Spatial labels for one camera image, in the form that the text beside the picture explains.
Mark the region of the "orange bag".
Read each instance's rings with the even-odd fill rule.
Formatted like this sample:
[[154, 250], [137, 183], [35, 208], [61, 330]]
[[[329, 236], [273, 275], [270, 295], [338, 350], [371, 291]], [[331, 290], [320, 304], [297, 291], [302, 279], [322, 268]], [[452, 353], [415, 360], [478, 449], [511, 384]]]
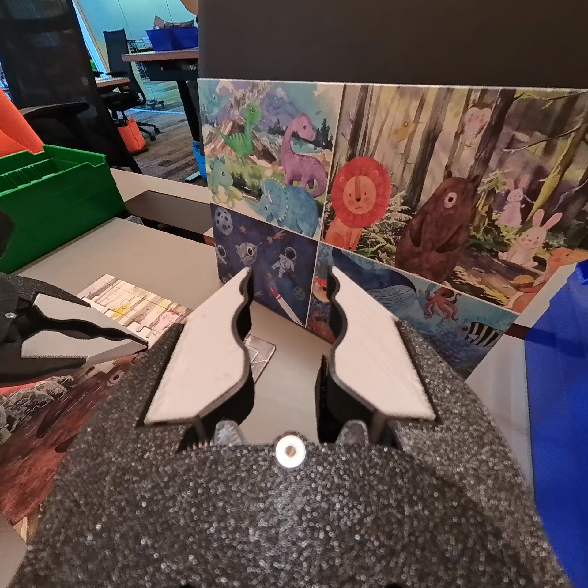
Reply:
[[120, 121], [116, 121], [115, 125], [119, 134], [131, 155], [136, 155], [148, 150], [146, 140], [138, 127], [133, 116]]

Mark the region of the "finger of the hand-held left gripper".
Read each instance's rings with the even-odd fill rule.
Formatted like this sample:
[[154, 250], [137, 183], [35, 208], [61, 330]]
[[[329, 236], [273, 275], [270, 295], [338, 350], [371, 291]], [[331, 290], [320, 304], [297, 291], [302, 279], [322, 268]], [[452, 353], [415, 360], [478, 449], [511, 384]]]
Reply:
[[105, 337], [79, 339], [55, 331], [41, 331], [22, 343], [24, 359], [118, 359], [147, 349], [143, 340], [127, 337], [110, 340]]
[[51, 327], [55, 327], [60, 332], [72, 330], [90, 337], [102, 336], [113, 341], [130, 339], [136, 342], [147, 342], [112, 317], [80, 302], [80, 300], [71, 302], [46, 294], [37, 294], [33, 301], [33, 308], [45, 320], [48, 320]]

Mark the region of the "blue plastic object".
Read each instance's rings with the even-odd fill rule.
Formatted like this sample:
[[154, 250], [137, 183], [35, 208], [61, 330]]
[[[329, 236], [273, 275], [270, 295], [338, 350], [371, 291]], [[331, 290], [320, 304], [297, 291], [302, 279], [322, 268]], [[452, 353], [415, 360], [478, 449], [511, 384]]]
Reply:
[[525, 338], [534, 497], [573, 587], [587, 587], [587, 261]]

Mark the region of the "grey desk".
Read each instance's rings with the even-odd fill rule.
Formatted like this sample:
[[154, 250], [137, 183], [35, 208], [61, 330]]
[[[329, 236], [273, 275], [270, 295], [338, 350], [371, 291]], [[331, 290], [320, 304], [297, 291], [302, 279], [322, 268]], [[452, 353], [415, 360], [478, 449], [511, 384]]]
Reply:
[[[114, 218], [19, 270], [76, 294], [104, 274], [197, 308], [220, 288], [212, 246]], [[316, 432], [314, 386], [329, 345], [259, 303], [252, 333], [276, 345], [255, 386], [254, 408], [242, 425], [249, 442], [285, 431], [310, 441]], [[533, 486], [524, 342], [504, 335], [467, 379], [512, 448]]]

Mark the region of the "dark grey desk flap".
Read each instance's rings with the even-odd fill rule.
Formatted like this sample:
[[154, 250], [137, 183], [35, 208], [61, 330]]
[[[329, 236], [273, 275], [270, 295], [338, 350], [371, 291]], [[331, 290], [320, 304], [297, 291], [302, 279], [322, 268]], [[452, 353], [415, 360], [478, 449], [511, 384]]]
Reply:
[[130, 214], [158, 224], [200, 235], [212, 230], [209, 201], [144, 190], [127, 200], [125, 205]]

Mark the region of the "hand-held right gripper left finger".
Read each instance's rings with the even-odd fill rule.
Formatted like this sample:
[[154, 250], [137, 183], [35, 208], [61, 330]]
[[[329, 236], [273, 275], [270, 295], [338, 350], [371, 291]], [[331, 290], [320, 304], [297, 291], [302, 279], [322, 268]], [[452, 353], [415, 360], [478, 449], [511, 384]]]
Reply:
[[252, 327], [253, 273], [243, 268], [187, 318], [144, 418], [145, 424], [230, 418], [254, 405], [245, 337]]

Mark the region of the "forest animal jigsaw puzzle board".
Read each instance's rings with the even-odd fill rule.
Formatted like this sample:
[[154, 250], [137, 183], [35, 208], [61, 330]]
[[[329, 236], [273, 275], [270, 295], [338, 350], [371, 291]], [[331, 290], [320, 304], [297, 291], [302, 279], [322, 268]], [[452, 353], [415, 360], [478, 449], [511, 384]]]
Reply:
[[[86, 359], [68, 375], [1, 385], [1, 517], [13, 526], [31, 518], [46, 500], [70, 446], [118, 382], [139, 360], [147, 359], [165, 334], [177, 336], [172, 339], [172, 354], [193, 312], [108, 275], [92, 283], [80, 299], [146, 339], [148, 347], [118, 359]], [[41, 331], [60, 332], [55, 327]], [[60, 333], [90, 338], [72, 330]], [[241, 423], [211, 417], [192, 422], [194, 445], [211, 442], [223, 420]]]

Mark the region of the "black divider panel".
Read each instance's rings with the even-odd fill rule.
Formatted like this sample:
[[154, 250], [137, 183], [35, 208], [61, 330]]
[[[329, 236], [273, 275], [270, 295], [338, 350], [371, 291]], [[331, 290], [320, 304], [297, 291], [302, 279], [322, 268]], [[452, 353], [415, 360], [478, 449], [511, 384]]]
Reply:
[[200, 1], [202, 77], [587, 88], [587, 1]]

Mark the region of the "green plastic bin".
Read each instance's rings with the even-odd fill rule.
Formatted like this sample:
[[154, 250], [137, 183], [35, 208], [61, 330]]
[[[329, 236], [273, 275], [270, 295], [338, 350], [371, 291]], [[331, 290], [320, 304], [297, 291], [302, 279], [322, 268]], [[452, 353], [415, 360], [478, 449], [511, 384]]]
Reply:
[[45, 145], [1, 158], [1, 272], [12, 273], [125, 211], [107, 157]]

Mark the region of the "wooden top table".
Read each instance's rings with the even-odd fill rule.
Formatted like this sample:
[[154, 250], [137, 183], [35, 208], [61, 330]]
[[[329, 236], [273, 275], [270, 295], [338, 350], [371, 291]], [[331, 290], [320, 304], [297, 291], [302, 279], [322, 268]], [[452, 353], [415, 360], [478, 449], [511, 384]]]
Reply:
[[202, 143], [201, 108], [198, 91], [198, 48], [122, 54], [124, 62], [143, 63], [154, 82], [176, 82], [193, 143]]

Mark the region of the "black mesh office chair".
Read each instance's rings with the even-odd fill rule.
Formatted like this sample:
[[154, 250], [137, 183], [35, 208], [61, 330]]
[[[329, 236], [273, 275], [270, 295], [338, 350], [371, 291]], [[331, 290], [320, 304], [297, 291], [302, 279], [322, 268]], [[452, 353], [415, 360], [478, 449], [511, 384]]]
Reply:
[[43, 144], [141, 173], [99, 93], [72, 1], [1, 1], [1, 65]]

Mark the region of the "orange plastic object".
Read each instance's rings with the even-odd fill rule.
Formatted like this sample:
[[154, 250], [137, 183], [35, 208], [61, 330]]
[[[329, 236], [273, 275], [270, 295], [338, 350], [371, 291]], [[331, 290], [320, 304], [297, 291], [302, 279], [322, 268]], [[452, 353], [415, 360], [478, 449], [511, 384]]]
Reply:
[[1, 157], [21, 151], [42, 152], [43, 142], [1, 90]]

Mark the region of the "dark blue illustrated puzzle box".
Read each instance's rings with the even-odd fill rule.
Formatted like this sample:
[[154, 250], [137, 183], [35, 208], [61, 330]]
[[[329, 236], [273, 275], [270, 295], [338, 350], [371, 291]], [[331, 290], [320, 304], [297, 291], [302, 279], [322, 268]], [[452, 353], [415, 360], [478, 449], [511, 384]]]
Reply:
[[336, 266], [467, 378], [587, 259], [587, 89], [198, 91], [219, 279], [324, 341]]

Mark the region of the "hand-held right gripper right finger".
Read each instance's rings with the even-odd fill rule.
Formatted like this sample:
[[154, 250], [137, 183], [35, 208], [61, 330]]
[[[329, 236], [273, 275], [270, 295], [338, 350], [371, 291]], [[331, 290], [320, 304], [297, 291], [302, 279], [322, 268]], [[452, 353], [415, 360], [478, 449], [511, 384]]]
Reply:
[[435, 420], [398, 318], [336, 266], [330, 267], [330, 306], [333, 383], [388, 419]]

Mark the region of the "slim black office chair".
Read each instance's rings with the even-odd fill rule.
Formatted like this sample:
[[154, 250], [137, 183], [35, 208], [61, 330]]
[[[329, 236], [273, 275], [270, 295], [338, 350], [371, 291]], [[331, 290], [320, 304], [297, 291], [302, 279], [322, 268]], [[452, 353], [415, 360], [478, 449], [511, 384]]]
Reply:
[[107, 60], [110, 77], [127, 77], [129, 82], [118, 86], [119, 91], [110, 90], [104, 93], [102, 98], [115, 120], [122, 115], [122, 120], [127, 121], [126, 112], [129, 109], [146, 105], [146, 96], [140, 84], [136, 80], [130, 62], [122, 59], [122, 55], [128, 53], [128, 40], [123, 29], [118, 31], [104, 31], [107, 48]]

